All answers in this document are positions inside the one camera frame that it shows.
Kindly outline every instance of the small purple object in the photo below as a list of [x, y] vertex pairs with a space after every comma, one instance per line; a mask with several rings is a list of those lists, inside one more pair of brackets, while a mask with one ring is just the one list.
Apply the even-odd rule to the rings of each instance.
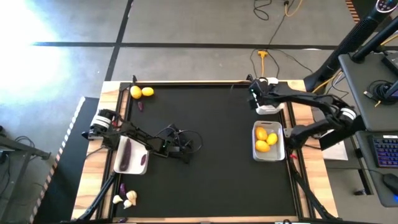
[[138, 102], [138, 109], [140, 112], [144, 111], [144, 104], [141, 101]]
[[127, 222], [127, 218], [122, 218], [118, 221], [118, 223], [126, 223]]
[[147, 155], [143, 155], [141, 158], [141, 165], [144, 165], [147, 160]]
[[119, 189], [120, 189], [119, 194], [122, 196], [126, 196], [126, 186], [124, 185], [124, 183], [120, 185]]

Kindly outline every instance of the lemon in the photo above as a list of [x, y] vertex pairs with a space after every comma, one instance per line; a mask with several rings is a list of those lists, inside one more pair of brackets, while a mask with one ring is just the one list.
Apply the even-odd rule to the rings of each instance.
[[262, 128], [262, 127], [258, 127], [256, 128], [256, 138], [257, 140], [263, 140], [265, 141], [267, 139], [267, 131]]
[[154, 89], [151, 87], [145, 87], [142, 89], [142, 94], [144, 96], [152, 96], [155, 93]]
[[275, 133], [270, 133], [267, 138], [267, 143], [271, 146], [278, 141], [278, 136]]
[[257, 140], [256, 141], [256, 150], [259, 152], [268, 152], [271, 148], [269, 145], [262, 140]]
[[139, 99], [142, 95], [141, 89], [138, 86], [133, 86], [130, 89], [130, 94], [134, 99]]

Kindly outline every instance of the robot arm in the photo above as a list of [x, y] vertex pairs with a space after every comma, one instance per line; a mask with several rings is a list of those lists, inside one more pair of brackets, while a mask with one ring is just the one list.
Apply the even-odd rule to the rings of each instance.
[[111, 110], [99, 110], [94, 117], [90, 130], [81, 135], [86, 139], [103, 139], [102, 145], [108, 149], [117, 149], [120, 136], [127, 136], [142, 145], [156, 156], [173, 157], [189, 163], [192, 156], [192, 140], [189, 140], [173, 124], [163, 131], [165, 136], [151, 136], [130, 121], [124, 121], [120, 115]]
[[276, 78], [260, 78], [252, 81], [249, 92], [249, 104], [252, 109], [263, 105], [278, 107], [281, 103], [294, 102], [319, 108], [325, 119], [308, 126], [298, 125], [287, 138], [287, 146], [300, 149], [307, 139], [318, 133], [334, 129], [341, 130], [351, 126], [356, 113], [347, 103], [334, 95], [316, 95], [291, 89], [286, 82]]

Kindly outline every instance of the white tray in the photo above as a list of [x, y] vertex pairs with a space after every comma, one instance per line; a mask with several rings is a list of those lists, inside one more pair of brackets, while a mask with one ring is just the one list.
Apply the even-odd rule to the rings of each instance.
[[[120, 162], [124, 153], [127, 140], [131, 143], [131, 157], [129, 167], [125, 171], [120, 170]], [[146, 156], [145, 162], [141, 165], [141, 159]], [[121, 136], [119, 141], [118, 153], [113, 165], [113, 170], [120, 174], [145, 174], [147, 172], [149, 153], [145, 146], [129, 137]]]
[[[256, 150], [256, 127], [264, 128], [267, 131], [267, 134], [276, 133], [276, 135], [278, 135], [278, 141], [276, 144], [270, 146], [270, 151], [259, 152]], [[252, 131], [252, 140], [253, 158], [255, 161], [281, 161], [285, 159], [284, 132], [282, 125], [279, 122], [256, 121]]]

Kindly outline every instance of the garlic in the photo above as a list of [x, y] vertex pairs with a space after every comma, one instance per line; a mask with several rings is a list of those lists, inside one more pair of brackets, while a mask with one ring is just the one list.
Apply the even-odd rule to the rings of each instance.
[[123, 201], [123, 199], [120, 196], [115, 195], [113, 197], [112, 203], [117, 204], [117, 203], [122, 202], [122, 201]]
[[130, 190], [129, 192], [126, 193], [127, 199], [132, 203], [133, 206], [136, 206], [137, 204], [137, 193], [133, 190]]
[[123, 205], [124, 205], [124, 208], [123, 208], [123, 209], [126, 209], [126, 208], [131, 207], [132, 203], [131, 203], [129, 200], [125, 200], [125, 201], [123, 202]]

